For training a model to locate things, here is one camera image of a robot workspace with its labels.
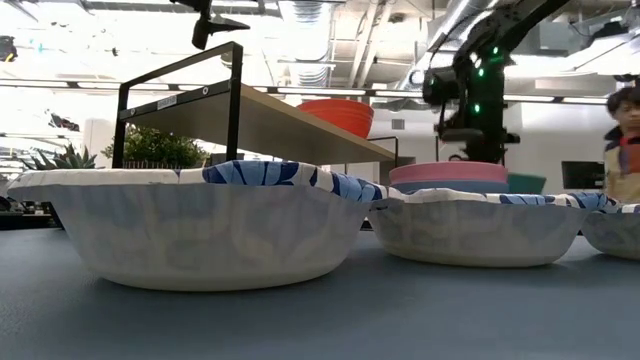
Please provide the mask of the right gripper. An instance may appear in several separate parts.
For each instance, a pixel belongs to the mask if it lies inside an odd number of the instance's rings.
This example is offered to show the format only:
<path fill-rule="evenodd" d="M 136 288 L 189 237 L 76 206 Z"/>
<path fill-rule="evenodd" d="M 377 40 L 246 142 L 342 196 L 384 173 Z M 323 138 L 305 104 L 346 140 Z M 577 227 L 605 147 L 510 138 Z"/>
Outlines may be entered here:
<path fill-rule="evenodd" d="M 438 137 L 444 142 L 483 142 L 490 140 L 490 129 L 477 125 L 461 112 L 455 112 L 448 118 L 441 117 L 438 122 Z M 468 143 L 464 148 L 467 161 L 503 163 L 506 148 L 503 144 L 519 144 L 520 136 L 501 129 L 500 139 L 494 135 L 493 142 L 501 144 L 489 145 Z"/>

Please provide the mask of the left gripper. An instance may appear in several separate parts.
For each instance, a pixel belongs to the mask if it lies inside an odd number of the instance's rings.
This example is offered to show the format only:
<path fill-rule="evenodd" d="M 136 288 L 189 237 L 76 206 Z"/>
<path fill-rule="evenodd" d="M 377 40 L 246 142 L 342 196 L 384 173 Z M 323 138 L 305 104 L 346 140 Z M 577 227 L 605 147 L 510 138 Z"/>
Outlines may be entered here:
<path fill-rule="evenodd" d="M 192 35 L 192 45 L 199 50 L 206 48 L 209 34 L 218 32 L 231 32 L 237 30 L 249 30 L 250 26 L 235 20 L 216 16 L 210 19 L 211 1 L 210 0 L 170 0 L 172 3 L 178 3 L 192 8 L 199 13 L 199 18 L 194 25 Z"/>

